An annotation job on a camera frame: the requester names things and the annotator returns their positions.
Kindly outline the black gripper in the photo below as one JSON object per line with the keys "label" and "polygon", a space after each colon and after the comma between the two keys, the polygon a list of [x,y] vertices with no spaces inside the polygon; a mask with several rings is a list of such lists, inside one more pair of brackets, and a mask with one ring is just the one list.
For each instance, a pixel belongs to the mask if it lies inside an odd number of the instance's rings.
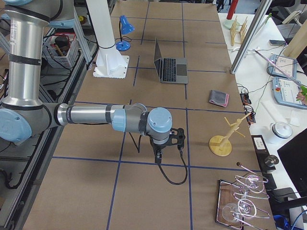
{"label": "black gripper", "polygon": [[150,144],[153,148],[155,163],[161,163],[162,162],[162,153],[163,153],[162,149],[164,149],[166,146],[170,146],[171,141],[168,140],[164,144],[156,144],[156,143],[154,143],[154,139],[150,136]]}

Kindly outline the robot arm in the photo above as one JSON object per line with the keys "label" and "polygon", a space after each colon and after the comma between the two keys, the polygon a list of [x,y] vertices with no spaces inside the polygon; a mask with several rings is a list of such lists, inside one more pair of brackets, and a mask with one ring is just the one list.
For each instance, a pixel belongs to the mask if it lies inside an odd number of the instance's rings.
{"label": "robot arm", "polygon": [[172,116],[165,108],[148,111],[133,105],[74,106],[39,100],[44,28],[72,28],[71,0],[7,0],[5,11],[11,20],[9,92],[2,100],[0,136],[24,141],[52,127],[67,124],[108,125],[121,132],[150,138],[159,163],[162,150],[172,145]]}

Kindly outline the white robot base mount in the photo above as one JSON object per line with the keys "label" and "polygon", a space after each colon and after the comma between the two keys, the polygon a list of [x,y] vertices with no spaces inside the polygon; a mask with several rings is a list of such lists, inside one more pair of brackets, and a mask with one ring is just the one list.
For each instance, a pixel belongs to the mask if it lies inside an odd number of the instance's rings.
{"label": "white robot base mount", "polygon": [[99,48],[93,76],[98,78],[125,78],[129,56],[121,55],[116,49],[107,1],[88,0],[86,4]]}

